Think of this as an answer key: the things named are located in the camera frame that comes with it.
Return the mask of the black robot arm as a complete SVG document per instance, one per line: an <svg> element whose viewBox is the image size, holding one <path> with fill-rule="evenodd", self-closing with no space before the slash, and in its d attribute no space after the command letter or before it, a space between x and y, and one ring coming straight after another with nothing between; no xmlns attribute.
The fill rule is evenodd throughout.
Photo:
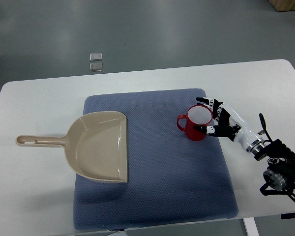
<svg viewBox="0 0 295 236"><path fill-rule="evenodd" d="M260 188L264 196L284 195L295 203L295 153L281 140L272 140L266 130L263 114L259 114L262 130L267 140L259 141L252 149L257 161L267 158L268 167L263 173L265 184ZM281 214L281 219L293 219L295 212Z"/></svg>

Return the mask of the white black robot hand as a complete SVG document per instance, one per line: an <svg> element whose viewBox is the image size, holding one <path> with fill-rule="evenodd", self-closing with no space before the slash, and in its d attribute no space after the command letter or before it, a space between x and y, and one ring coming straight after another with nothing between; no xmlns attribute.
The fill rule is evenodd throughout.
<svg viewBox="0 0 295 236"><path fill-rule="evenodd" d="M217 125L195 125L195 130L213 137L229 138L232 142L239 143L247 153L257 154L265 147L265 141L261 136L251 130L248 122L230 105L214 98L197 97L196 100L199 105L205 105L212 111Z"/></svg>

